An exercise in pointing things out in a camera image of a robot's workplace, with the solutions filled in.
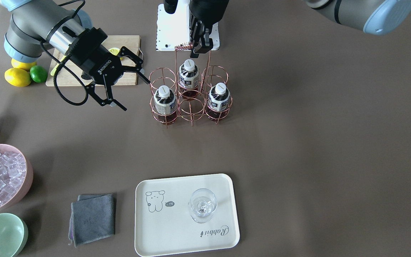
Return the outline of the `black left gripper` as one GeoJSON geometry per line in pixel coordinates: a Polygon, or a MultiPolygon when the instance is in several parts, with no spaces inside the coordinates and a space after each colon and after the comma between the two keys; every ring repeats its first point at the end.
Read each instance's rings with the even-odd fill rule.
{"type": "Polygon", "coordinates": [[[198,58],[199,54],[205,54],[213,48],[213,40],[210,38],[214,24],[218,23],[224,16],[228,0],[191,0],[190,11],[190,38],[192,59],[198,58]]]}

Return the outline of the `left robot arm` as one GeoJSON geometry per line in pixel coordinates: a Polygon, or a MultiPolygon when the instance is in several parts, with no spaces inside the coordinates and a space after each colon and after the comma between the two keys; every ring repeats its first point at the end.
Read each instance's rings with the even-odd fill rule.
{"type": "MultiPolygon", "coordinates": [[[[192,58],[212,50],[212,28],[228,4],[228,0],[189,1],[192,58]]],[[[306,0],[305,4],[337,24],[378,36],[395,30],[411,12],[411,0],[306,0]]]]}

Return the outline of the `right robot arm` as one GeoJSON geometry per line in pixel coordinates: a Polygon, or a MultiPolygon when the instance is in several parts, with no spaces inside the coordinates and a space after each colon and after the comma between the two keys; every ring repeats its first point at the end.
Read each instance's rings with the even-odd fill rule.
{"type": "Polygon", "coordinates": [[[50,58],[59,66],[53,76],[53,84],[64,101],[74,106],[81,106],[91,96],[101,106],[124,107],[112,93],[112,86],[126,72],[136,73],[145,83],[150,80],[144,75],[143,59],[125,46],[120,48],[118,55],[112,54],[102,44],[107,34],[101,28],[92,25],[88,14],[82,11],[82,6],[67,10],[64,4],[52,0],[0,0],[0,5],[10,13],[10,22],[4,38],[4,49],[13,59],[32,63],[42,53],[56,49],[64,60],[59,60],[50,54],[50,58]],[[85,85],[80,78],[72,73],[85,89],[85,99],[73,102],[67,99],[57,85],[57,75],[71,61],[82,72],[91,78],[91,83],[85,85]]]}

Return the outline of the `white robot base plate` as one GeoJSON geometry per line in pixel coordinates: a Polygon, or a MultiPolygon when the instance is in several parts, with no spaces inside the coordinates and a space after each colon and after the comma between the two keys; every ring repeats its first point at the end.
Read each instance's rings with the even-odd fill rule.
{"type": "MultiPolygon", "coordinates": [[[[164,0],[158,6],[157,43],[158,51],[190,50],[190,0],[164,0]]],[[[219,49],[219,34],[217,23],[214,24],[210,38],[213,48],[219,49]]]]}

